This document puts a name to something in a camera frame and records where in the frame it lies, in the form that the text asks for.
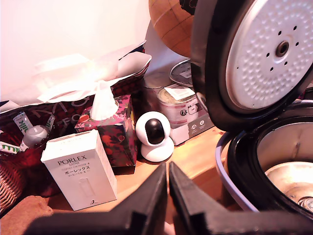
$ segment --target brown cloth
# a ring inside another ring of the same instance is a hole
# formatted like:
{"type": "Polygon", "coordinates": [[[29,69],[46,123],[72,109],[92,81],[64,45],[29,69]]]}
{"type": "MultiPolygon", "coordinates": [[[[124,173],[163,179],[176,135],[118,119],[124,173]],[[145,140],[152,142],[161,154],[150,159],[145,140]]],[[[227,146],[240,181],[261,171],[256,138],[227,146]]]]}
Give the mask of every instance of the brown cloth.
{"type": "Polygon", "coordinates": [[[53,210],[42,197],[26,197],[0,220],[1,235],[22,235],[36,218],[52,214],[53,210]]]}

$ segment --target wicker basket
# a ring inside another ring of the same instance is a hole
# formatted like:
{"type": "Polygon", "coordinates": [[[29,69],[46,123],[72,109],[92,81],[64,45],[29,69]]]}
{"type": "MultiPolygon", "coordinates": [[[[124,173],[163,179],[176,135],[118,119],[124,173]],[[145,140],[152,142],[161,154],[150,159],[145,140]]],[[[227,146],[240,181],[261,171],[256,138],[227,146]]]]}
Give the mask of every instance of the wicker basket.
{"type": "Polygon", "coordinates": [[[21,196],[25,187],[23,173],[13,163],[0,161],[0,215],[21,196]]]}

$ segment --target tissue box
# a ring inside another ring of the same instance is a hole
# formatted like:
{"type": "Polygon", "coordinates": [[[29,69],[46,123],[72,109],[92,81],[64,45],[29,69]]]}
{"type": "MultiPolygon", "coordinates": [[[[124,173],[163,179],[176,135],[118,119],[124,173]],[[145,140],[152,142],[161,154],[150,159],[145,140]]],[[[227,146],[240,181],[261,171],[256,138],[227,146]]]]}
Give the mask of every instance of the tissue box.
{"type": "Polygon", "coordinates": [[[74,211],[116,200],[116,178],[98,131],[48,141],[41,161],[74,211]]]}
{"type": "Polygon", "coordinates": [[[118,110],[112,117],[96,121],[89,117],[91,107],[85,109],[75,129],[77,132],[97,129],[112,167],[135,166],[137,146],[135,144],[134,115],[130,95],[115,98],[118,110]]]}

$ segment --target wooden table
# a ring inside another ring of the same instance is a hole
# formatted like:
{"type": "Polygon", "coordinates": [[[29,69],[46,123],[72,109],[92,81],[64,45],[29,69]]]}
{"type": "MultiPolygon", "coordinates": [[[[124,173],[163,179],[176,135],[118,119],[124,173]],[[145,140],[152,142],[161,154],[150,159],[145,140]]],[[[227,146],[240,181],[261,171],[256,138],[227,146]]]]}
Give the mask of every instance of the wooden table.
{"type": "MultiPolygon", "coordinates": [[[[203,191],[217,201],[221,201],[222,182],[215,169],[215,147],[223,134],[223,131],[213,127],[175,147],[172,156],[166,161],[167,165],[169,162],[174,161],[189,178],[193,179],[203,191]]],[[[78,212],[107,212],[111,210],[134,192],[157,166],[158,164],[148,162],[143,158],[138,159],[134,174],[116,176],[117,200],[78,212]]],[[[50,197],[48,205],[55,212],[72,212],[70,205],[61,193],[50,197]]],[[[228,201],[224,205],[237,208],[236,205],[234,206],[233,201],[228,201]]],[[[172,199],[168,197],[167,223],[173,224],[174,213],[175,208],[172,199]]]]}

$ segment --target wooden globe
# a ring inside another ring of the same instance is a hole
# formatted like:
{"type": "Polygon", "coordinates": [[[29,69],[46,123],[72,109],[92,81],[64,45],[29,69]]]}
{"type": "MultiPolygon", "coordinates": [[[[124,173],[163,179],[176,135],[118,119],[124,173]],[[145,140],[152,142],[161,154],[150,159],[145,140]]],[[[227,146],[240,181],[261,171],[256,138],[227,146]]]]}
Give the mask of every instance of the wooden globe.
{"type": "Polygon", "coordinates": [[[164,44],[179,55],[190,57],[193,16],[179,0],[149,0],[153,27],[164,44]]]}

